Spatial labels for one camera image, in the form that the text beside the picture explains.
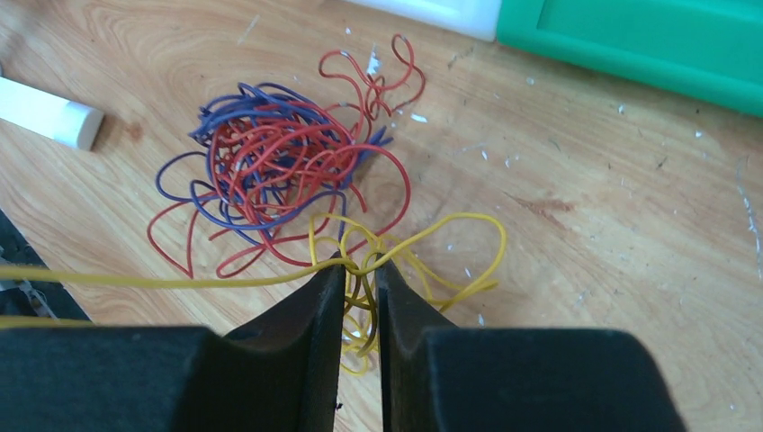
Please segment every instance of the table surface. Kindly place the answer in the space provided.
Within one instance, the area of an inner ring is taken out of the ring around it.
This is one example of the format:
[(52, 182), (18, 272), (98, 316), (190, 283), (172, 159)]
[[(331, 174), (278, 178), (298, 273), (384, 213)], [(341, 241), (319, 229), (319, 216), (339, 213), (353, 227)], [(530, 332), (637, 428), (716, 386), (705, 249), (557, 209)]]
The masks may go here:
[[(401, 69), (388, 43), (400, 32), (428, 84), (391, 119), (390, 149), (414, 183), (394, 232), (472, 211), (497, 216), (511, 236), (499, 288), (446, 316), (461, 326), (476, 327), (481, 314), (489, 327), (625, 329), (650, 349), (692, 429), (763, 428), (763, 283), (750, 229), (763, 208), (760, 119), (332, 0), (0, 0), (0, 9), (7, 77), (107, 113), (92, 152), (0, 123), (0, 207), (51, 268), (181, 277), (150, 247), (146, 225), (168, 205), (154, 189), (157, 169), (196, 146), (186, 133), (198, 106), (238, 81), (348, 100), (348, 87), (318, 75), (320, 53), (341, 48), (365, 63), (375, 43), (380, 71), (393, 76)], [(184, 191), (198, 173), (180, 166), (168, 187)], [(373, 164), (361, 182), (365, 221), (389, 219), (399, 183), (394, 166)], [(158, 228), (176, 257), (189, 215)], [(494, 238), (489, 226), (453, 225), (417, 252), (465, 283), (462, 267), (483, 270)], [(212, 276), (242, 247), (199, 238), (197, 273)], [(291, 270), (268, 257), (247, 275)], [(68, 289), (99, 323), (225, 332), (298, 285)], [(381, 429), (378, 380), (378, 370), (342, 374), (338, 430)]]

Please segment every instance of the red wire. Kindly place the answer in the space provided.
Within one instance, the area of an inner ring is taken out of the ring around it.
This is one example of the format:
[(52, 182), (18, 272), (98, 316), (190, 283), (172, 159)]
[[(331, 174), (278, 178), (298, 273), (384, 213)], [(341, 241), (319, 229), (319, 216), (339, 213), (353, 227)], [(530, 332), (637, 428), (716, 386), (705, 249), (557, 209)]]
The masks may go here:
[[(406, 57), (403, 57), (397, 48), (399, 41), (403, 42), (408, 51)], [(213, 192), (206, 193), (200, 198), (218, 196), (229, 208), (243, 216), (248, 223), (272, 222), (302, 208), (319, 189), (326, 185), (338, 188), (344, 184), (347, 176), (354, 171), (361, 152), (373, 151), (389, 158), (403, 178), (405, 187), (403, 205), (397, 217), (377, 231), (376, 234), (381, 235), (391, 230), (403, 218), (410, 205), (410, 179), (405, 167), (388, 150), (366, 142), (371, 137), (373, 123), (379, 118), (380, 112), (385, 112), (391, 116), (399, 108), (413, 103), (423, 94), (426, 84), (424, 73), (414, 63), (414, 50), (410, 42), (405, 37), (396, 34), (392, 38), (391, 48), (398, 61), (406, 66), (406, 71), (397, 81), (389, 85), (386, 84), (383, 76), (374, 78), (366, 75), (360, 69), (357, 61), (344, 51), (332, 50), (321, 57), (319, 74), (325, 78), (337, 78), (350, 83), (355, 90), (358, 103), (334, 103), (326, 108), (320, 108), (303, 101), (293, 101), (288, 102), (288, 104), (312, 110), (325, 117), (328, 123), (308, 123), (308, 120), (295, 113), (287, 119), (257, 117), (255, 124), (245, 119), (234, 119), (221, 124), (212, 134), (208, 149), (211, 154), (208, 168), (211, 173), (210, 182)], [(325, 63), (336, 56), (349, 61), (355, 73), (360, 77), (360, 81), (366, 86), (365, 92), (361, 90), (361, 86), (354, 78), (344, 74), (325, 72)], [(418, 74), (420, 80), (418, 90), (407, 101), (390, 108), (383, 100), (386, 92), (397, 90), (405, 85), (414, 72)], [(263, 112), (278, 108), (279, 106), (276, 104), (258, 105), (256, 107), (257, 110)], [(331, 114), (339, 108), (358, 111), (358, 120), (350, 128), (344, 126)], [(366, 131), (365, 136), (361, 139), (364, 131)], [(281, 162), (283, 158), (289, 158), (293, 160), (293, 163), (285, 166)], [(256, 184), (246, 184), (247, 179), (252, 178), (252, 176), (256, 176)], [(277, 189), (278, 187), (285, 187), (285, 190), (280, 191)], [(347, 187), (358, 198), (362, 212), (367, 212), (366, 200), (361, 192), (352, 183), (349, 183)], [(280, 202), (265, 202), (264, 194), (275, 194)], [(171, 258), (154, 240), (152, 234), (152, 230), (159, 219), (186, 203), (174, 203), (158, 213), (148, 224), (147, 236), (149, 243), (160, 256), (185, 275), (193, 278), (192, 238), (193, 227), (199, 211), (194, 211), (189, 223), (185, 266)], [(328, 212), (335, 210), (336, 203), (337, 197), (333, 195)], [(316, 234), (326, 228), (328, 222), (328, 218), (324, 219), (316, 229)], [(253, 265), (265, 252), (271, 252), (278, 259), (293, 266), (310, 266), (310, 262), (285, 256), (278, 250), (277, 246), (293, 241), (303, 241), (308, 237), (308, 234), (300, 234), (278, 238), (283, 226), (284, 224), (278, 225), (273, 229), (270, 236), (267, 235), (266, 231), (259, 230), (261, 244), (248, 247), (223, 259), (217, 266), (217, 276), (228, 278), (238, 275)], [(219, 230), (209, 236), (208, 240), (214, 241), (229, 231), (231, 229)], [(365, 243), (362, 241), (351, 247), (348, 253), (355, 252)], [(225, 272), (226, 267), (250, 254), (255, 255), (244, 265), (230, 272)]]

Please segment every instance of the wire bundle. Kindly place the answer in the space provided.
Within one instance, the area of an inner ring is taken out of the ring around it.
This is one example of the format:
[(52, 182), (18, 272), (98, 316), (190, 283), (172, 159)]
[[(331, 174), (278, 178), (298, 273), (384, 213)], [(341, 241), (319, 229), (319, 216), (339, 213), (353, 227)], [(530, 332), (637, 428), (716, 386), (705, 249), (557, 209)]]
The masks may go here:
[[(408, 50), (406, 58), (398, 51), (399, 41)], [(329, 213), (335, 211), (339, 201), (338, 212), (346, 216), (347, 193), (352, 193), (358, 199), (361, 210), (367, 212), (366, 200), (353, 184), (353, 173), (373, 153), (381, 153), (394, 163), (405, 185), (405, 199), (397, 217), (376, 234), (381, 235), (394, 227), (408, 209), (410, 181), (403, 165), (382, 148), (392, 141), (392, 138), (385, 137), (386, 128), (372, 133), (373, 123), (382, 112), (390, 116), (395, 110), (417, 100), (424, 91), (426, 80), (421, 69), (414, 64), (413, 47), (407, 39), (395, 35), (391, 46), (397, 59), (407, 69), (399, 80), (389, 85), (383, 76), (374, 78), (364, 74), (355, 59), (345, 51), (333, 50), (321, 58), (320, 75), (350, 83), (358, 103), (334, 103), (321, 108), (285, 86), (263, 83), (239, 84), (238, 94), (218, 97), (201, 107), (201, 123), (189, 135), (203, 147), (203, 151), (190, 151), (174, 157), (157, 173), (158, 191), (175, 203), (161, 211), (148, 225), (148, 240), (154, 249), (170, 264), (193, 278), (193, 227), (201, 214), (221, 227), (220, 231), (210, 236), (210, 240), (232, 231), (251, 245), (218, 265), (216, 275), (220, 278), (240, 274), (267, 251), (284, 263), (310, 266), (311, 262), (285, 256), (276, 247), (304, 240), (308, 235), (279, 237), (281, 230), (286, 223), (322, 198), (330, 200)], [(324, 70), (327, 60), (333, 57), (342, 57), (350, 63), (366, 87), (365, 92), (350, 76)], [(420, 78), (418, 91), (406, 102), (388, 106), (384, 101), (385, 93), (405, 85), (414, 72)], [(334, 110), (340, 108), (358, 111), (358, 120), (351, 127), (347, 128), (332, 115)], [(191, 180), (188, 196), (170, 194), (162, 185), (162, 176), (172, 165), (190, 157), (204, 158), (207, 178)], [(194, 212), (187, 231), (186, 262), (181, 265), (154, 240), (153, 229), (164, 215), (188, 203), (193, 205)], [(316, 232), (320, 233), (327, 224), (328, 218)], [(344, 228), (342, 222), (339, 240), (344, 235)], [(355, 245), (349, 252), (364, 243)], [(243, 257), (250, 258), (238, 268), (227, 270)]]

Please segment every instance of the blue wire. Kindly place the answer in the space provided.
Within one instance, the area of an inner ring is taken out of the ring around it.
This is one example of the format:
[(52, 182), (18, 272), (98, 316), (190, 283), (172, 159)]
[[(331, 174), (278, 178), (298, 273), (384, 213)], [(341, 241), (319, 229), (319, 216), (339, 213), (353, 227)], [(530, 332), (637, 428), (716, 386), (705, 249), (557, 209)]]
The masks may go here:
[[(275, 93), (267, 93), (265, 89), (273, 89), (276, 92)], [(278, 85), (275, 83), (260, 83), (258, 85), (249, 85), (246, 83), (238, 83), (238, 92), (239, 94), (226, 94), (220, 97), (216, 97), (209, 101), (206, 105), (199, 107), (199, 126), (190, 132), (188, 135), (192, 137), (194, 140), (196, 140), (201, 146), (205, 148), (209, 148), (210, 142), (212, 139), (212, 136), (214, 135), (215, 131), (226, 122), (234, 122), (235, 120), (240, 119), (249, 119), (252, 123), (256, 123), (257, 119), (260, 117), (264, 117), (267, 119), (273, 119), (273, 118), (280, 118), (280, 119), (289, 119), (289, 120), (295, 120), (297, 122), (304, 122), (308, 125), (314, 125), (314, 124), (329, 124), (330, 120), (328, 117), (324, 116), (323, 114), (320, 114), (319, 112), (316, 112), (314, 110), (311, 110), (309, 107), (299, 107), (294, 106), (291, 104), (295, 101), (301, 101), (306, 104), (313, 104), (314, 103), (308, 99), (307, 97), (291, 90), (290, 88)], [(275, 107), (271, 110), (264, 111), (258, 109), (259, 106), (263, 105), (275, 105)], [(378, 131), (376, 131), (367, 141), (368, 144), (373, 146), (385, 146), (392, 142), (391, 137), (385, 137), (384, 134), (386, 133), (386, 127), (382, 127)], [(319, 142), (323, 146), (324, 149), (328, 149), (329, 146), (331, 146), (333, 143), (339, 142), (339, 137), (337, 136), (336, 132), (334, 130), (324, 130), (322, 131), (321, 135), (325, 137), (325, 139), (320, 139)], [(293, 146), (302, 146), (304, 145), (304, 141), (302, 139), (296, 138), (292, 141)], [(367, 160), (373, 152), (368, 150), (363, 150), (358, 152), (358, 158), (355, 163), (355, 166), (353, 166), (350, 169), (349, 175), (344, 179), (344, 181), (339, 184), (331, 184), (331, 183), (322, 183), (321, 186), (326, 189), (323, 192), (316, 193), (314, 196), (310, 197), (308, 201), (306, 201), (303, 205), (297, 207), (296, 209), (285, 213), (281, 215), (277, 220), (273, 220), (271, 222), (265, 223), (263, 221), (262, 215), (258, 212), (256, 214), (257, 219), (260, 223), (258, 224), (252, 224), (252, 223), (240, 223), (241, 221), (245, 221), (247, 218), (244, 215), (239, 216), (233, 216), (230, 214), (230, 203), (228, 202), (228, 195), (230, 191), (230, 184), (227, 182), (220, 180), (220, 191), (223, 193), (223, 196), (218, 196), (217, 194), (201, 197), (196, 192), (197, 186), (203, 186), (210, 191), (215, 191), (214, 187), (207, 182), (204, 182), (203, 180), (194, 179), (189, 184), (189, 193), (190, 198), (177, 196), (168, 193), (164, 186), (162, 185), (162, 176), (166, 173), (167, 169), (171, 167), (173, 164), (177, 163), (178, 161), (188, 158), (190, 156), (202, 156), (205, 158), (205, 164), (204, 169), (206, 171), (207, 177), (210, 181), (213, 179), (213, 173), (211, 171), (211, 167), (213, 166), (220, 166), (222, 167), (222, 163), (218, 163), (217, 161), (220, 160), (220, 150), (218, 149), (216, 153), (212, 153), (209, 150), (203, 152), (203, 151), (189, 151), (185, 152), (181, 155), (178, 155), (176, 157), (173, 157), (172, 159), (168, 160), (162, 167), (159, 168), (156, 178), (155, 178), (155, 185), (157, 190), (159, 191), (162, 196), (167, 198), (168, 200), (175, 201), (178, 203), (193, 203), (193, 205), (196, 207), (196, 210), (199, 211), (200, 214), (202, 214), (205, 218), (210, 220), (211, 222), (215, 223), (216, 225), (219, 225), (223, 228), (233, 230), (235, 231), (241, 238), (246, 240), (247, 242), (259, 246), (261, 243), (254, 240), (253, 238), (249, 237), (244, 231), (250, 231), (250, 230), (256, 230), (261, 231), (262, 234), (264, 234), (268, 239), (272, 239), (272, 230), (277, 228), (280, 225), (283, 225), (284, 223), (287, 223), (289, 221), (292, 221), (294, 218), (296, 218), (302, 211), (304, 211), (306, 208), (308, 208), (310, 205), (312, 205), (315, 201), (326, 197), (326, 196), (338, 196), (341, 201), (341, 214), (343, 216), (347, 215), (347, 197), (345, 193), (342, 191), (345, 190), (352, 182), (352, 176), (355, 170), (365, 161)], [(298, 161), (295, 157), (278, 157), (274, 159), (274, 164), (276, 164), (279, 167), (289, 169), (290, 167), (293, 167), (294, 164), (296, 164)], [(251, 167), (254, 165), (255, 160), (252, 157), (245, 157), (242, 162), (242, 167)], [(270, 169), (267, 171), (264, 171), (264, 173), (258, 173), (255, 172), (252, 175), (248, 175), (242, 180), (242, 186), (244, 188), (244, 194), (247, 193), (247, 191), (252, 190), (257, 185), (260, 185), (268, 178), (273, 178), (274, 176), (281, 175), (282, 172), (278, 169)], [(283, 200), (279, 196), (279, 192), (288, 190), (292, 186), (292, 181), (288, 180), (283, 185), (277, 185), (277, 184), (270, 184), (266, 187), (262, 188), (261, 191), (261, 200), (263, 203), (268, 203), (268, 200), (270, 199), (268, 195), (272, 196), (272, 199), (278, 202), (279, 205), (283, 205)], [(246, 196), (242, 196), (240, 192), (235, 192), (234, 195), (234, 201), (237, 204), (241, 204), (244, 202)], [(220, 213), (219, 218), (217, 216), (214, 216), (211, 214), (207, 209), (202, 207), (202, 204), (209, 203), (212, 201), (218, 200), (218, 211)], [(339, 224), (339, 239), (344, 236), (345, 232), (345, 223), (342, 221)]]

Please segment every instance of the white plastic tube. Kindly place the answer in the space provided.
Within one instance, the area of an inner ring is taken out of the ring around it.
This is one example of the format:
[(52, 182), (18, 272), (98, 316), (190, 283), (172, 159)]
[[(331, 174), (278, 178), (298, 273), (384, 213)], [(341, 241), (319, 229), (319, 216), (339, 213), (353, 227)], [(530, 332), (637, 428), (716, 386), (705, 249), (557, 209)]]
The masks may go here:
[(347, 0), (483, 41), (496, 39), (502, 0)]
[(0, 119), (66, 146), (89, 150), (103, 112), (0, 76)]

